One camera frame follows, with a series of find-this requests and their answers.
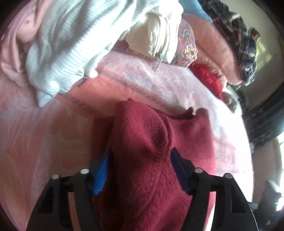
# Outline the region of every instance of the red garment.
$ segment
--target red garment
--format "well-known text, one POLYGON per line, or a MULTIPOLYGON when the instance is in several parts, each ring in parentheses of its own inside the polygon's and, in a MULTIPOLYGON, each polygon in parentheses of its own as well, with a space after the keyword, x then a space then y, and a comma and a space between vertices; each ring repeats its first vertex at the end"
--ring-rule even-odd
POLYGON ((223 100, 222 86, 210 69, 203 64, 192 63, 189 68, 193 74, 218 98, 223 100))
MULTIPOLYGON (((112 134, 113 164, 97 209, 104 231, 179 231, 191 197, 181 190, 170 161, 183 158, 215 173, 212 133, 205 109, 190 108, 172 119, 135 101, 117 104, 112 134)), ((214 201, 210 198, 208 212, 214 201)))

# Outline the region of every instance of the pink garment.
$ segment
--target pink garment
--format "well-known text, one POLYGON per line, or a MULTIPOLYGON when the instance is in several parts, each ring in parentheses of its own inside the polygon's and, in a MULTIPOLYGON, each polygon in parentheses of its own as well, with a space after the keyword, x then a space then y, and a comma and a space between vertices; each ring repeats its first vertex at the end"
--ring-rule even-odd
POLYGON ((212 58, 226 76, 228 83, 238 85, 242 82, 238 60, 231 47, 218 29, 210 22, 192 15, 182 15, 193 29, 195 43, 212 58))
POLYGON ((13 19, 2 37, 0 65, 19 86, 29 85, 26 56, 51 0, 31 0, 13 19))

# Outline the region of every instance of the pink pillow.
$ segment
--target pink pillow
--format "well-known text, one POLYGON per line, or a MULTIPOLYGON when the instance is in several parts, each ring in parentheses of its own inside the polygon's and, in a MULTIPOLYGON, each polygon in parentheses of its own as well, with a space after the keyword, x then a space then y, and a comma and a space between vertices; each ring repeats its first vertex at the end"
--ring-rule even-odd
POLYGON ((182 17, 192 27, 196 45, 201 47, 212 58, 212 61, 220 67, 228 79, 228 83, 240 84, 242 80, 237 58, 218 29, 202 18, 192 15, 183 15, 182 17))

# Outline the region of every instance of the bedsheet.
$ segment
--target bedsheet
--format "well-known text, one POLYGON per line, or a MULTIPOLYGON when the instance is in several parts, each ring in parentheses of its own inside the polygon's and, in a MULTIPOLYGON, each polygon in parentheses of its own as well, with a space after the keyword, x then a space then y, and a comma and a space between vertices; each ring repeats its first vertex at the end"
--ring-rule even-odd
POLYGON ((233 174, 248 201, 253 169, 242 118, 228 109, 189 68, 111 51, 99 63, 98 77, 83 79, 45 107, 35 89, 18 87, 0 75, 0 204, 19 231, 50 176, 73 175, 102 155, 117 102, 132 98, 167 114, 188 107, 209 111, 216 172, 233 174))

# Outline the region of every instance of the plaid shirt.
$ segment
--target plaid shirt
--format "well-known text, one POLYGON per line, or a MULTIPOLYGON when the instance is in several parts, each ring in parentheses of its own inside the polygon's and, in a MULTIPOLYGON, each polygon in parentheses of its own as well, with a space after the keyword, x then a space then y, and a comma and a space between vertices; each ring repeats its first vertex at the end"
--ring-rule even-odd
POLYGON ((223 34, 236 53, 243 84, 254 81, 256 72, 256 42, 239 14, 218 0, 199 0, 203 10, 213 19, 214 25, 223 34))

